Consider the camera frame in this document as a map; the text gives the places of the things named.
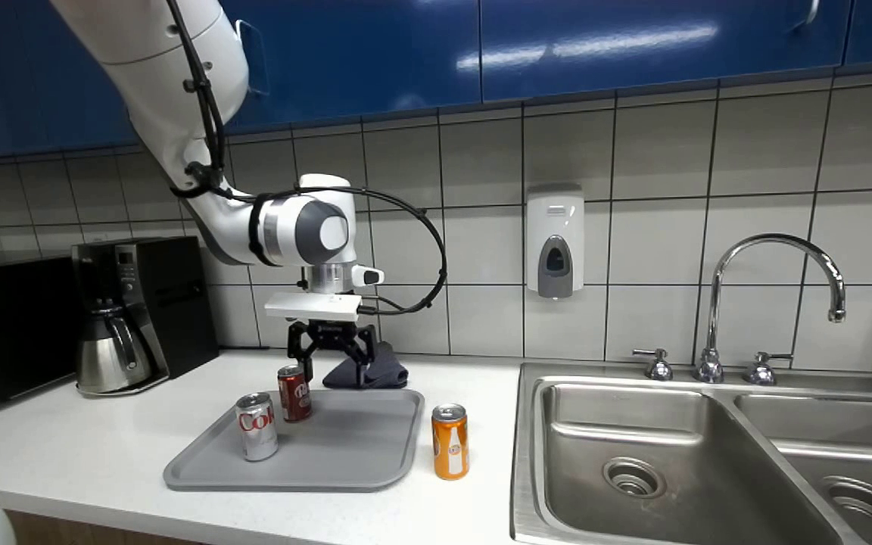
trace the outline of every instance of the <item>orange can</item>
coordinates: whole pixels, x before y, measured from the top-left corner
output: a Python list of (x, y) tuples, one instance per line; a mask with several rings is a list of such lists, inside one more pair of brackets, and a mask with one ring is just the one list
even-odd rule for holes
[(463, 406), (434, 409), (434, 470), (448, 480), (463, 477), (469, 470)]

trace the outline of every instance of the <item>sink drain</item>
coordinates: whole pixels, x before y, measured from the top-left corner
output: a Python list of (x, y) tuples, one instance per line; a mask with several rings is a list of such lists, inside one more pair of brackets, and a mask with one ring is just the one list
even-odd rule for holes
[(626, 497), (656, 497), (665, 491), (661, 472), (640, 458), (611, 458), (605, 480)]
[(824, 477), (828, 497), (832, 506), (872, 519), (872, 485), (849, 474)]

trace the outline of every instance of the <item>microwave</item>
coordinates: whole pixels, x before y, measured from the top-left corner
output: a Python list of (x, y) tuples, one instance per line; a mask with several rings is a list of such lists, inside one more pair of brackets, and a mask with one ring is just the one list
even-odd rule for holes
[(71, 256), (0, 266), (0, 409), (77, 375), (83, 316)]

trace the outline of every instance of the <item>stainless steel sink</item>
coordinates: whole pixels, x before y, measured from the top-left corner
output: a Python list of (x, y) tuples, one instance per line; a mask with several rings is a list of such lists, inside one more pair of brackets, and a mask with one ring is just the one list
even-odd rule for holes
[(872, 400), (745, 393), (735, 406), (872, 542)]
[(519, 542), (872, 542), (872, 378), (524, 366)]
[(581, 534), (664, 542), (835, 542), (748, 430), (698, 391), (538, 391), (541, 506)]

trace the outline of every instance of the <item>soap dispenser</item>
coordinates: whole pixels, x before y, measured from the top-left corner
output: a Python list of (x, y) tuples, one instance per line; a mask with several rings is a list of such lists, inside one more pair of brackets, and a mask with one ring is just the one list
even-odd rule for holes
[(579, 188), (526, 194), (526, 292), (561, 300), (584, 287), (584, 196)]

